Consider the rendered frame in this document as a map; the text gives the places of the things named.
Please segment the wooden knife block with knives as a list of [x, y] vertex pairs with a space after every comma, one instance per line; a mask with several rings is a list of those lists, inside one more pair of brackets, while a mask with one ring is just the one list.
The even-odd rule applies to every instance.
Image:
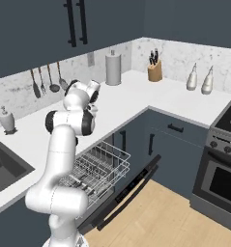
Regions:
[[150, 65], [148, 66], [148, 79], [151, 82], [160, 82], [162, 79], [161, 60], [157, 49], [151, 51], [149, 57]]

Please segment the steel cooker with oven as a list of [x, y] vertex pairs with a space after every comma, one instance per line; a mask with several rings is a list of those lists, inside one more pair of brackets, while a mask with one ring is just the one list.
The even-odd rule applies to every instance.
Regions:
[[208, 131], [189, 203], [231, 230], [231, 101]]

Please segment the hanging dark fork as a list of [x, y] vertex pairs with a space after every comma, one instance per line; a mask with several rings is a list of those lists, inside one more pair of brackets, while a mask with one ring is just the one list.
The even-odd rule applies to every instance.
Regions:
[[44, 84], [43, 84], [43, 77], [42, 77], [41, 67], [38, 67], [38, 71], [39, 71], [39, 75], [40, 75], [40, 78], [41, 78], [41, 89], [42, 89], [43, 94], [45, 95], [46, 94], [46, 90], [45, 90], [45, 87], [44, 87]]

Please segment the hanging dark ladle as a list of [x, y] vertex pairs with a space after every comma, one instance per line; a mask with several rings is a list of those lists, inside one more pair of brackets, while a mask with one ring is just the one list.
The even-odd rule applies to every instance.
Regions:
[[[50, 77], [50, 76], [51, 76], [50, 67], [47, 67], [47, 71], [49, 72], [48, 76]], [[50, 89], [51, 92], [57, 93], [57, 92], [60, 90], [60, 86], [57, 85], [57, 84], [53, 84], [53, 83], [51, 82], [51, 83], [50, 83], [50, 86], [49, 86], [49, 89]]]

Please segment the white paper towel roll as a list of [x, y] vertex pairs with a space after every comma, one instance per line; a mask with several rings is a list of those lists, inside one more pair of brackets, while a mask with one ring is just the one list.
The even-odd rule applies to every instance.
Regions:
[[111, 50], [105, 56], [106, 80], [108, 86], [117, 86], [121, 83], [122, 63], [121, 55]]

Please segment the dark blue wall cupboard door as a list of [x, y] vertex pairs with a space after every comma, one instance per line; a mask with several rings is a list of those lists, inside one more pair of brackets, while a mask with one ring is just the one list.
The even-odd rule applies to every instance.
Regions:
[[0, 0], [0, 78], [70, 58], [68, 0]]
[[145, 0], [84, 0], [88, 43], [83, 44], [78, 0], [73, 2], [76, 55], [143, 36]]

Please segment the grey wall socket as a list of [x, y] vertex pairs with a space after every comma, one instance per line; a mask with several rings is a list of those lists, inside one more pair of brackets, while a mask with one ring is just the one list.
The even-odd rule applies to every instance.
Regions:
[[88, 67], [92, 67], [95, 65], [95, 54], [94, 52], [90, 52], [87, 54], [87, 63]]

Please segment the white bottle with spout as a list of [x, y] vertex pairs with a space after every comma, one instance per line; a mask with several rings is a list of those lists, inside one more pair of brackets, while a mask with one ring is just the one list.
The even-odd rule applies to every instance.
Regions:
[[212, 92], [213, 82], [214, 82], [213, 69], [210, 69], [201, 87], [201, 93], [203, 95], [209, 95]]
[[192, 71], [188, 77], [187, 89], [193, 91], [197, 86], [197, 66], [193, 66]]

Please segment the dark blue drawer front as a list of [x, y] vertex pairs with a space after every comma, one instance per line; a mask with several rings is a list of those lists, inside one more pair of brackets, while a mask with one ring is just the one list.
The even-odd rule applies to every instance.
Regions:
[[[195, 125], [193, 123], [188, 123], [171, 116], [167, 116], [154, 110], [149, 111], [149, 124], [151, 125], [151, 127], [157, 130], [188, 141], [193, 145], [199, 147], [203, 147], [205, 145], [208, 134], [207, 128]], [[180, 133], [175, 130], [169, 129], [167, 127], [169, 124], [174, 124], [177, 127], [183, 127], [184, 132]]]

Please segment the dark blue base cupboard door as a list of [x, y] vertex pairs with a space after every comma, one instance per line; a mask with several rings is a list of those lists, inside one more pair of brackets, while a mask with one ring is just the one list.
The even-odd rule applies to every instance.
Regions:
[[[148, 154], [150, 134], [155, 134], [153, 153]], [[150, 127], [145, 134], [144, 160], [150, 162], [161, 156], [152, 180], [189, 199], [192, 193], [203, 147]]]
[[[128, 159], [130, 170], [115, 184], [116, 191], [122, 190], [128, 182], [131, 182], [132, 179], [143, 170], [145, 166], [144, 149], [146, 147], [145, 131], [147, 120], [148, 112], [145, 111], [114, 133], [114, 146], [122, 152], [122, 136], [120, 131], [125, 130], [127, 132], [126, 153], [130, 155], [130, 158]], [[127, 158], [126, 155], [121, 154], [121, 156], [123, 159]]]

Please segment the dark blue wall cupboard run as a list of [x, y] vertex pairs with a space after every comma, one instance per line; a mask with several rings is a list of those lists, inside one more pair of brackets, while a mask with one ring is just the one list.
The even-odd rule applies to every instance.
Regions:
[[143, 36], [231, 48], [231, 0], [146, 0]]

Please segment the hanging dark spatula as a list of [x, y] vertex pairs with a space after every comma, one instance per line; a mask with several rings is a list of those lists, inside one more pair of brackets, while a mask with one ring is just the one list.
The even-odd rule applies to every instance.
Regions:
[[31, 73], [32, 80], [33, 80], [34, 94], [35, 94], [36, 98], [40, 98], [41, 97], [41, 93], [40, 93], [38, 85], [36, 84], [35, 77], [34, 77], [34, 72], [33, 72], [32, 69], [30, 69], [30, 73]]

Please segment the dark grey sink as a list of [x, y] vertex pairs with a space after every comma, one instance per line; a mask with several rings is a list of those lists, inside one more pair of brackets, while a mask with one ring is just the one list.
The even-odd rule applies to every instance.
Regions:
[[0, 142], [0, 192], [33, 171], [31, 165]]

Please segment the white soap dispenser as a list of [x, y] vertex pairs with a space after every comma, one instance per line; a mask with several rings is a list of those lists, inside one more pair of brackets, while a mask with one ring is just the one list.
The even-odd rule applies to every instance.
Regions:
[[0, 116], [0, 124], [4, 128], [4, 132], [6, 135], [16, 133], [15, 123], [14, 123], [14, 115], [7, 111], [4, 106], [1, 106], [2, 114]]

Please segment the black dishwasher door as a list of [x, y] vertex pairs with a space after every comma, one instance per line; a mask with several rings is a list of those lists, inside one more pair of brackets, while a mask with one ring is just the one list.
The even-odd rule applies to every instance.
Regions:
[[101, 231], [138, 195], [158, 169], [161, 156], [157, 154], [145, 168], [126, 183], [123, 189], [109, 196], [94, 212], [77, 226], [82, 234], [94, 228]]

